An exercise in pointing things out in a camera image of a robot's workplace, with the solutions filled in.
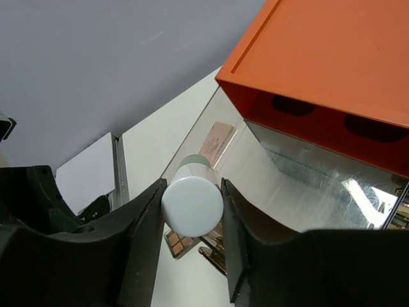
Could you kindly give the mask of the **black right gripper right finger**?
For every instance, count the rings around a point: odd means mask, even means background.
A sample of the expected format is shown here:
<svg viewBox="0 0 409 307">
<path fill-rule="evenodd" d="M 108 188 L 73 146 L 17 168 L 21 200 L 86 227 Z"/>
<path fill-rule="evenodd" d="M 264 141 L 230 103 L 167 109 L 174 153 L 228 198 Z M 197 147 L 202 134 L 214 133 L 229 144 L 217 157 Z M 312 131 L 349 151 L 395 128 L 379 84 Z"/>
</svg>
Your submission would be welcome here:
<svg viewBox="0 0 409 307">
<path fill-rule="evenodd" d="M 222 236 L 235 306 L 407 306 L 408 232 L 296 232 L 227 179 Z"/>
</svg>

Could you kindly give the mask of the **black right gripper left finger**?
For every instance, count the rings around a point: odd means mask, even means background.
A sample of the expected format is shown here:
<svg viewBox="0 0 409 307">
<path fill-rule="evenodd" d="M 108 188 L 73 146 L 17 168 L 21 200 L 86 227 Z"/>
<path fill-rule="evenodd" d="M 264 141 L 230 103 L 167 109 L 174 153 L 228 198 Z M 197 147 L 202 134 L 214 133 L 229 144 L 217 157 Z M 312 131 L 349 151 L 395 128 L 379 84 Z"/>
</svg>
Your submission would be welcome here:
<svg viewBox="0 0 409 307">
<path fill-rule="evenodd" d="M 2 168 L 1 305 L 149 306 L 166 186 L 83 222 L 48 166 Z"/>
</svg>

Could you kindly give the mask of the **clear drawer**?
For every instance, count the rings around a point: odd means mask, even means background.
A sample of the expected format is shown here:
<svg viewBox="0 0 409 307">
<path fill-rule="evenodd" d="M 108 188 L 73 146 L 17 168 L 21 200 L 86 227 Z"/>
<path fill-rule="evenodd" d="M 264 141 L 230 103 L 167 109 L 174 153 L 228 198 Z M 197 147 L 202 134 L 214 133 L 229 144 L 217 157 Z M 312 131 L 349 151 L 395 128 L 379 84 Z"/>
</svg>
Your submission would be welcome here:
<svg viewBox="0 0 409 307">
<path fill-rule="evenodd" d="M 199 154 L 215 122 L 236 130 L 212 166 L 255 207 L 298 232 L 386 230 L 406 201 L 405 176 L 244 119 L 217 88 L 164 172 L 171 183 L 181 161 Z"/>
</svg>

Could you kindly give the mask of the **brown eyeshadow palette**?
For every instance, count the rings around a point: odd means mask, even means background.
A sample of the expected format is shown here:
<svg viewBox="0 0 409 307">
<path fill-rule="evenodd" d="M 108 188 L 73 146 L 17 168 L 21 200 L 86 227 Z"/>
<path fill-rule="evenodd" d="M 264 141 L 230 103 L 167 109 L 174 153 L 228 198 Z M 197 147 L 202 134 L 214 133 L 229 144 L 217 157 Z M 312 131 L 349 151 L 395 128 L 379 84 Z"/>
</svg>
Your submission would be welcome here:
<svg viewBox="0 0 409 307">
<path fill-rule="evenodd" d="M 164 240 L 174 259 L 180 259 L 200 242 L 199 238 L 184 237 L 172 230 L 165 232 Z"/>
</svg>

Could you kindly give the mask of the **green bottle white cap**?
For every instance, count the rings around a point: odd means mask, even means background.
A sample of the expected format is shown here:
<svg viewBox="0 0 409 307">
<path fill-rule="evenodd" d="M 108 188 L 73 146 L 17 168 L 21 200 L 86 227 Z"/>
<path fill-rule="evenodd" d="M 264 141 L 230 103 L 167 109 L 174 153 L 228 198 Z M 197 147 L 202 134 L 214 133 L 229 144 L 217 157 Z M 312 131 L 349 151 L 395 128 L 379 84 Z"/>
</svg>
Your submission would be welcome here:
<svg viewBox="0 0 409 307">
<path fill-rule="evenodd" d="M 211 232 L 223 215 L 218 178 L 209 160 L 199 154 L 186 156 L 162 195 L 167 225 L 183 237 Z"/>
</svg>

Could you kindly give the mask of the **peach compact with label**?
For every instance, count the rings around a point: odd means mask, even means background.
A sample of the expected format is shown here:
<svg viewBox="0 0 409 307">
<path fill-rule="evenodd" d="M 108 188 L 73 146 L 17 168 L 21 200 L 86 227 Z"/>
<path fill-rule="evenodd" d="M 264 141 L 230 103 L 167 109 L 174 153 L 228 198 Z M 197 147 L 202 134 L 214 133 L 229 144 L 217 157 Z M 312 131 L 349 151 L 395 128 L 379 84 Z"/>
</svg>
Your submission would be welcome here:
<svg viewBox="0 0 409 307">
<path fill-rule="evenodd" d="M 199 150 L 199 155 L 207 158 L 211 166 L 215 166 L 235 130 L 230 124 L 215 122 Z"/>
</svg>

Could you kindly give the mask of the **stacked drawer organizer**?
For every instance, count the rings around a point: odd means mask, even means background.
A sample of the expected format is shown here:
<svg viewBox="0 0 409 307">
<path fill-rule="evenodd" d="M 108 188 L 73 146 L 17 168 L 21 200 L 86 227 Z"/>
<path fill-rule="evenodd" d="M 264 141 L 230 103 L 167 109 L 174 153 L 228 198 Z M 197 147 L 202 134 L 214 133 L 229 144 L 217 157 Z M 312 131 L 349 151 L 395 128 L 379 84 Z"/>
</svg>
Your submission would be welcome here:
<svg viewBox="0 0 409 307">
<path fill-rule="evenodd" d="M 216 80 L 247 120 L 408 175 L 407 1 L 267 1 Z"/>
</svg>

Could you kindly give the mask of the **aluminium table rail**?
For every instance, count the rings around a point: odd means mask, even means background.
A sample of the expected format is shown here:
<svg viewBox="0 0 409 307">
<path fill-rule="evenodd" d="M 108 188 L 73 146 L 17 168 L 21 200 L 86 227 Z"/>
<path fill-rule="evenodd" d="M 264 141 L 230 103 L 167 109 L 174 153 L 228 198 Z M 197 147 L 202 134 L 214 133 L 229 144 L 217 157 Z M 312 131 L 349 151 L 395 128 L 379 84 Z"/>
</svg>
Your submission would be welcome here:
<svg viewBox="0 0 409 307">
<path fill-rule="evenodd" d="M 110 194 L 111 210 L 129 202 L 125 151 L 122 137 L 112 137 L 115 190 Z"/>
</svg>

